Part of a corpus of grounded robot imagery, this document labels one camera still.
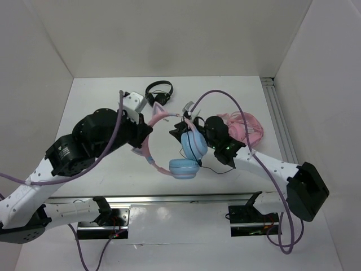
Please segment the pink blue cat-ear headphones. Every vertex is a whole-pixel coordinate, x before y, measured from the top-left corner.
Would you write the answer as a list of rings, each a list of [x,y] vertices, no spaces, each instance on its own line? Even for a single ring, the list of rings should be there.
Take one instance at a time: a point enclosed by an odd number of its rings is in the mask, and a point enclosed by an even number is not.
[[[168,112],[164,107],[155,103],[153,106],[153,113],[148,125],[155,128],[163,119],[176,118],[180,121],[180,115],[174,112]],[[169,160],[167,168],[164,168],[161,164],[157,164],[156,159],[160,158],[162,162],[165,162],[166,158],[170,158],[172,154],[175,154],[176,150],[182,149],[184,157],[177,157]],[[193,179],[196,177],[200,167],[201,160],[208,152],[207,147],[183,147],[178,141],[172,142],[165,137],[160,139],[151,139],[148,135],[142,143],[141,148],[133,148],[132,152],[145,158],[147,163],[155,168],[159,173],[167,176],[171,176],[175,179],[185,180]]]

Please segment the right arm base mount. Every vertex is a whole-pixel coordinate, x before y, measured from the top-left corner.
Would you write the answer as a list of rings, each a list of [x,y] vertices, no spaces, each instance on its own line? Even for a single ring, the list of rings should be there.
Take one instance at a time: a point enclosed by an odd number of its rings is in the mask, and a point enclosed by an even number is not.
[[[228,206],[225,218],[230,222],[232,237],[277,235],[279,215],[262,215],[253,206]]]

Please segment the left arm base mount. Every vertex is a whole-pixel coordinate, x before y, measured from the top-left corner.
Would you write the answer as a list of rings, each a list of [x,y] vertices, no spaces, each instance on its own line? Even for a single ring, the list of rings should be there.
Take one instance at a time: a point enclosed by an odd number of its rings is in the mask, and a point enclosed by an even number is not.
[[[76,233],[80,240],[128,239],[130,206],[113,205],[112,215],[107,222],[98,225],[95,222],[79,222]]]

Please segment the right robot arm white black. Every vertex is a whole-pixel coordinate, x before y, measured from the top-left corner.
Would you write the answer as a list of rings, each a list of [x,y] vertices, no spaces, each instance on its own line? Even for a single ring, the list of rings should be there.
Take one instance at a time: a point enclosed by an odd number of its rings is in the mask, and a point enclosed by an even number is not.
[[[251,152],[246,144],[232,138],[218,116],[207,118],[204,125],[195,123],[197,140],[214,150],[217,160],[237,170],[270,179],[283,207],[303,221],[311,222],[329,196],[329,190],[314,165],[286,163]]]

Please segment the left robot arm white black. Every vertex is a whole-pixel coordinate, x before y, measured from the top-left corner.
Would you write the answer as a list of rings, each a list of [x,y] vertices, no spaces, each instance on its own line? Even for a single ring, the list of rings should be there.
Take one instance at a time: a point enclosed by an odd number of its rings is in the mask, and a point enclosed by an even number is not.
[[[129,113],[129,109],[98,109],[49,147],[34,172],[1,201],[2,242],[24,244],[57,226],[75,222],[102,226],[111,220],[113,211],[103,196],[63,204],[49,204],[47,199],[123,145],[141,147],[153,129],[141,113],[138,121],[132,121]]]

